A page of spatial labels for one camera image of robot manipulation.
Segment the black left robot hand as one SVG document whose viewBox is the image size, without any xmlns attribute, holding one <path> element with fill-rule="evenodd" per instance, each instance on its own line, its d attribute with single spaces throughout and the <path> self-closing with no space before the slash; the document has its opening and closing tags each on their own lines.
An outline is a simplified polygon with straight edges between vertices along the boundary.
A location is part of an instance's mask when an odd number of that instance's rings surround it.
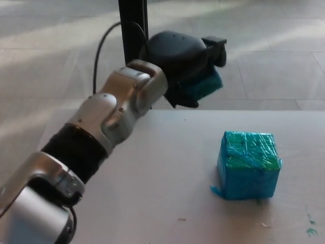
<svg viewBox="0 0 325 244">
<path fill-rule="evenodd" d="M 199 100 L 223 86 L 217 68 L 226 64 L 226 44 L 225 38 L 164 31 L 148 40 L 142 56 L 166 75 L 164 98 L 172 107 L 198 108 Z"/>
</svg>

